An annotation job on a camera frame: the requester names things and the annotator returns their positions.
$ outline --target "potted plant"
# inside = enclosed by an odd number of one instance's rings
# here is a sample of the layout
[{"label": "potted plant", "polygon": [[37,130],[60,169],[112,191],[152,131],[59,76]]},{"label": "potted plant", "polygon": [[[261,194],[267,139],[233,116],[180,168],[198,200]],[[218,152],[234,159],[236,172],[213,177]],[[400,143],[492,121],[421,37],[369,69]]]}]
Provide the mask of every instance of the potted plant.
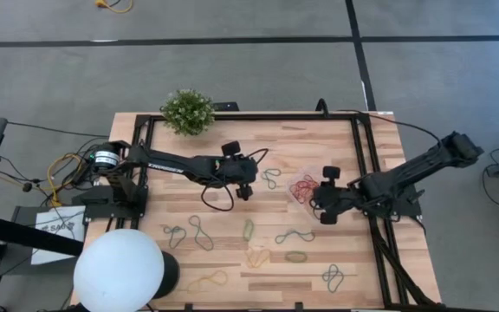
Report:
[{"label": "potted plant", "polygon": [[169,94],[161,113],[175,134],[198,135],[215,121],[211,98],[192,89]]}]

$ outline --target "wooden tabletop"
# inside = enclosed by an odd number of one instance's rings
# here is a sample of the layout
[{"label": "wooden tabletop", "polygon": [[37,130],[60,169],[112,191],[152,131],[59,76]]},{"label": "wooden tabletop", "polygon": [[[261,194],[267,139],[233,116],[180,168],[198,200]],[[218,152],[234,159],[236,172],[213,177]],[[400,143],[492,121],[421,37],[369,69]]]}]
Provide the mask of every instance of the wooden tabletop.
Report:
[{"label": "wooden tabletop", "polygon": [[[129,142],[135,116],[135,113],[116,114],[110,140]],[[372,123],[382,170],[403,163],[405,157],[396,126],[376,119],[372,119]],[[361,135],[366,150],[364,131]],[[295,302],[303,302],[308,309],[382,307],[366,218],[351,210],[340,215],[336,225],[320,224],[308,208],[290,199],[286,191],[303,168],[315,170],[320,177],[323,166],[338,166],[341,168],[338,185],[359,177],[350,123],[344,120],[217,121],[207,133],[187,138],[175,135],[162,122],[157,122],[152,148],[187,157],[221,155],[220,146],[233,140],[240,142],[244,154],[268,148],[269,154],[259,164],[260,172],[276,168],[282,174],[274,177],[277,183],[274,190],[258,177],[251,185],[254,195],[247,202],[235,198],[234,210],[230,212],[213,211],[205,206],[199,198],[202,186],[184,176],[148,171],[150,196],[139,229],[154,237],[162,250],[173,254],[181,267],[177,289],[152,301],[151,305],[156,309],[183,309],[186,302],[191,302],[194,309],[292,309]],[[206,198],[214,205],[228,206],[224,190],[209,190]],[[203,230],[214,243],[213,250],[204,250],[196,244],[196,228],[188,222],[193,215],[201,218]],[[249,242],[243,237],[247,220],[255,225]],[[106,225],[107,220],[93,221],[87,230],[85,246],[101,236]],[[171,249],[170,235],[163,229],[175,225],[185,228],[187,236],[176,249]],[[312,231],[315,239],[306,242],[291,235],[282,244],[275,242],[276,236],[292,229]],[[423,230],[408,218],[395,223],[394,229],[402,264],[425,294],[439,302]],[[211,245],[204,237],[200,242],[206,248]],[[307,261],[288,261],[286,253],[294,250],[304,251]],[[323,273],[332,263],[344,274],[343,282],[334,293],[328,291],[323,280]],[[393,273],[390,265],[386,267],[392,300],[397,302]],[[217,283],[206,280],[194,283],[205,276],[213,276]],[[331,289],[339,280],[337,276],[332,281]]]}]

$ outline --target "black lamp base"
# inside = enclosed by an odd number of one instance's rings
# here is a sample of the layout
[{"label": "black lamp base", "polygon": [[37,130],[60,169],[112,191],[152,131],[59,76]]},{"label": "black lamp base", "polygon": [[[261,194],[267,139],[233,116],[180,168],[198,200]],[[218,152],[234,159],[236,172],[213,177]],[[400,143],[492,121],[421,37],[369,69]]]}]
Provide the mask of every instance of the black lamp base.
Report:
[{"label": "black lamp base", "polygon": [[162,252],[165,273],[163,274],[163,282],[161,282],[161,286],[159,286],[153,299],[169,295],[177,287],[178,279],[180,278],[180,266],[177,259],[168,252]]}]

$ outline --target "white ball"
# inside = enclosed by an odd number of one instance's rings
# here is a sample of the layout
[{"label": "white ball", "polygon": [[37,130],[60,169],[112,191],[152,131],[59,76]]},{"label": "white ball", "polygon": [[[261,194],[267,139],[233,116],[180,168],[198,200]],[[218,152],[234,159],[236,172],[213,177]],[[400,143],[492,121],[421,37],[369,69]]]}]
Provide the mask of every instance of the white ball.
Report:
[{"label": "white ball", "polygon": [[141,231],[115,230],[85,249],[75,267],[75,293],[91,312],[131,312],[150,302],[163,280],[163,254]]}]

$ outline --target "gray floor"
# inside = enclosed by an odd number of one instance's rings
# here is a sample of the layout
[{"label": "gray floor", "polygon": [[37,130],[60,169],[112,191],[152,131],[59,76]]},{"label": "gray floor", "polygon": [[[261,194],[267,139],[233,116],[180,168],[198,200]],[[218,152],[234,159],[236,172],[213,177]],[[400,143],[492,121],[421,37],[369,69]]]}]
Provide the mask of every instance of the gray floor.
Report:
[{"label": "gray floor", "polygon": [[[355,7],[363,36],[499,35],[497,0],[360,0]],[[349,35],[342,0],[135,0],[124,15],[84,0],[0,0],[0,41]],[[364,50],[378,110],[440,136],[467,133],[487,151],[499,147],[499,42],[366,43]],[[332,109],[366,108],[351,43],[0,49],[0,116],[14,121],[107,133],[115,112],[156,111],[176,88],[243,110],[306,110],[319,97]],[[434,144],[400,132],[408,157]],[[1,154],[41,177],[84,141],[9,126]],[[420,184],[431,257],[450,306],[499,310],[499,208],[480,187],[488,163],[484,156]],[[489,188],[499,198],[499,180]],[[0,218],[41,200],[0,183]],[[57,309],[71,279],[7,276],[0,304],[13,312]]]}]

